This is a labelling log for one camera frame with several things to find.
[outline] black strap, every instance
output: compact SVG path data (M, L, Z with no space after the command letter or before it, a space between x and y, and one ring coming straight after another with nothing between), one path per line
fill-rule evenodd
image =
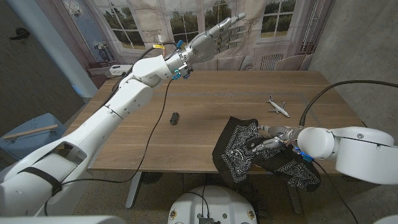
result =
M60 192L62 190L61 183L55 177L51 176L50 174L48 174L42 170L39 170L38 168L26 167L25 169L19 171L18 174L20 172L28 172L30 174L34 174L36 176L43 178L48 183L50 183L52 185L52 195L51 196L53 196L53 197L55 194L57 194L58 192Z

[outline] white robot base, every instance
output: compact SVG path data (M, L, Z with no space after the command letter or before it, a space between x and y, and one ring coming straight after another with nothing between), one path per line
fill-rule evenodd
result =
M252 205L233 190L209 185L197 187L190 192L195 194L187 192L174 202L170 209L168 224L257 223ZM202 194L207 201L208 209L205 201L200 197Z

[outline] gray wall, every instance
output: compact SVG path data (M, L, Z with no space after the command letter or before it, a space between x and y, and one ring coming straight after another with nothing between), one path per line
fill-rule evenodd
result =
M26 26L0 0L0 136L45 113L64 123L84 105L33 35L10 40L17 27Z
M310 69L330 83L380 80L398 83L398 1L336 0ZM369 128L398 143L398 89L372 84L336 87Z

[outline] small black object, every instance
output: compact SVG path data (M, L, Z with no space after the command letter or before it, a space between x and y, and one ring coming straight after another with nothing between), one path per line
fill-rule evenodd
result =
M26 30L25 28L18 27L15 30L15 33L17 34L16 37L10 37L11 40L21 40L21 39L26 39L30 35L30 32Z
M174 112L172 115L172 119L170 119L170 124L176 125L178 121L178 113Z

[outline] table leg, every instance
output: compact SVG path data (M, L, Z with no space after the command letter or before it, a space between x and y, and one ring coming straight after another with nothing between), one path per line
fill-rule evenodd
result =
M297 187L292 187L287 185L287 189L289 190L289 196L292 201L293 210L297 214L303 213L303 208L301 206L299 193L297 192Z
M142 172L137 172L131 180L129 195L127 196L126 208L132 208L137 197L139 182L141 180Z

